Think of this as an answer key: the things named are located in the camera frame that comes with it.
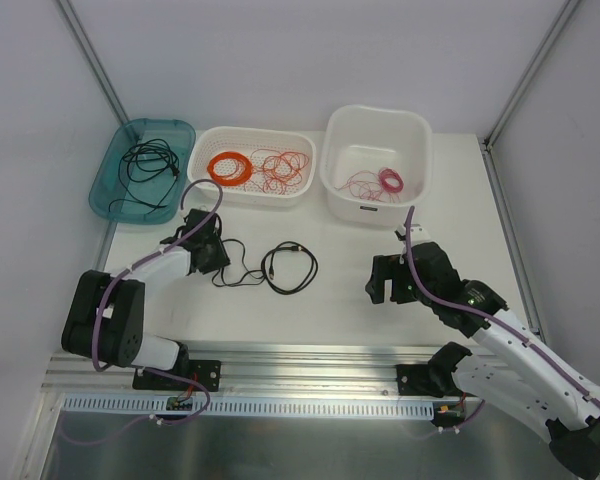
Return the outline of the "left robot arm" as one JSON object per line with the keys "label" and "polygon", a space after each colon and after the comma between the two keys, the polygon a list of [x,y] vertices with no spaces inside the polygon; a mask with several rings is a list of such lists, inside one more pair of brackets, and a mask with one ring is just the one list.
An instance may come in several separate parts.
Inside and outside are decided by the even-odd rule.
{"label": "left robot arm", "polygon": [[78,281],[61,336],[64,351],[110,366],[155,369],[169,389],[190,377],[183,344],[144,329],[150,296],[192,273],[208,274],[230,264],[215,212],[192,209],[174,235],[117,274],[89,270]]}

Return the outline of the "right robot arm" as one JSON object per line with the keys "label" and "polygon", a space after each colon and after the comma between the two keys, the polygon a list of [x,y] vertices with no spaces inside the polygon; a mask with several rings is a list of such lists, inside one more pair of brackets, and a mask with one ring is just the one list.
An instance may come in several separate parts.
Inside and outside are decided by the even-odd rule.
{"label": "right robot arm", "polygon": [[468,347],[449,342],[424,364],[397,366],[400,394],[477,396],[534,431],[571,474],[599,476],[600,386],[540,341],[493,289],[461,279],[438,244],[374,256],[365,291],[374,304],[421,303],[506,366],[498,373]]}

